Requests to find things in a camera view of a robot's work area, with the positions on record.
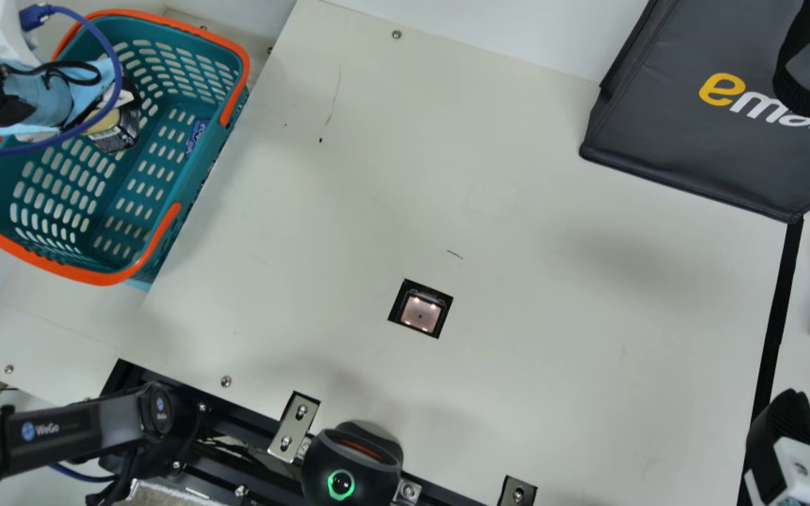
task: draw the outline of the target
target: metal bracket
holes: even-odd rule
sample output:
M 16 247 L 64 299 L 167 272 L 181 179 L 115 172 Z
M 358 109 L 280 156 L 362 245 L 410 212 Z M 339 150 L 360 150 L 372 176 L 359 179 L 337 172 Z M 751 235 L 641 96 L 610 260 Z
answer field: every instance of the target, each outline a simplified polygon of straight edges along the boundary
M 536 487 L 526 481 L 505 476 L 502 484 L 502 495 L 499 496 L 499 506 L 533 506 L 536 500 Z
M 392 503 L 396 506 L 416 506 L 418 504 L 418 498 L 420 497 L 420 490 L 421 487 L 419 484 L 401 478 L 399 480 L 399 489 L 396 490 L 396 495 L 392 498 Z
M 292 464 L 302 448 L 302 442 L 305 442 L 319 406 L 321 401 L 294 391 L 280 417 L 280 429 L 277 429 L 277 435 L 267 452 L 286 464 Z

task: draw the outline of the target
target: black bag handle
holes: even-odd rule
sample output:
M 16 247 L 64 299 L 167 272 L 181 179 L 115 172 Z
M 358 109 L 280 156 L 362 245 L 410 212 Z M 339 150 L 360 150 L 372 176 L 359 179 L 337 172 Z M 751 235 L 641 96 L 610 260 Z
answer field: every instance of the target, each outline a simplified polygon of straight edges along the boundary
M 802 86 L 790 74 L 787 64 L 810 44 L 810 0 L 803 0 L 802 9 L 796 14 L 787 33 L 787 39 L 777 57 L 777 70 L 774 72 L 774 93 L 777 98 L 797 115 L 810 118 L 810 90 Z

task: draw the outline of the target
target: green light ring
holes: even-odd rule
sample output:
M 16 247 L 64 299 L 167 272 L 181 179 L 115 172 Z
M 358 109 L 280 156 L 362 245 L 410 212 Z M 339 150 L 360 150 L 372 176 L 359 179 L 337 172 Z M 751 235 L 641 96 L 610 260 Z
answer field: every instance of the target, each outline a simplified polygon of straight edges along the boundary
M 349 477 L 349 480 L 352 481 L 352 486 L 349 487 L 348 492 L 346 493 L 336 493 L 333 490 L 333 478 L 337 477 L 337 474 L 346 474 Z M 346 471 L 345 469 L 337 469 L 334 472 L 330 473 L 327 478 L 327 492 L 330 494 L 331 498 L 334 500 L 344 500 L 346 497 L 351 496 L 354 493 L 354 476 Z

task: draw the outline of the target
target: green led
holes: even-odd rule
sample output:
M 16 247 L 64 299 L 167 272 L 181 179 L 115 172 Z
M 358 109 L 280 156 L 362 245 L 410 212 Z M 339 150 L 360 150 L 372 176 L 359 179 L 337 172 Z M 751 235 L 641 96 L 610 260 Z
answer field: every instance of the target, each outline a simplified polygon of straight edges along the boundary
M 337 486 L 340 486 L 340 488 L 345 487 L 343 484 L 345 481 L 348 481 L 349 483 L 347 490 L 343 493 L 338 493 L 336 490 L 334 490 L 334 481 L 337 480 L 337 478 L 340 478 L 340 483 L 337 484 Z M 333 473 L 330 473 L 329 477 L 327 478 L 327 492 L 334 500 L 346 499 L 346 497 L 351 496 L 354 493 L 354 476 L 343 469 L 335 470 Z

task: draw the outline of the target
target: shopping basket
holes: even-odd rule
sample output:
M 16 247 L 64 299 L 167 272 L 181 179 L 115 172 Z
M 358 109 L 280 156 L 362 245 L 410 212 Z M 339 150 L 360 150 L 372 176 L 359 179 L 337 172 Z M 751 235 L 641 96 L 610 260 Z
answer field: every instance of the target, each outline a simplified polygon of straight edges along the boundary
M 236 43 L 176 20 L 131 10 L 88 19 L 141 94 L 139 141 L 109 155 L 77 136 L 1 157 L 0 247 L 92 285 L 151 282 L 248 98 L 250 61 Z M 102 55 L 76 25 L 53 59 Z

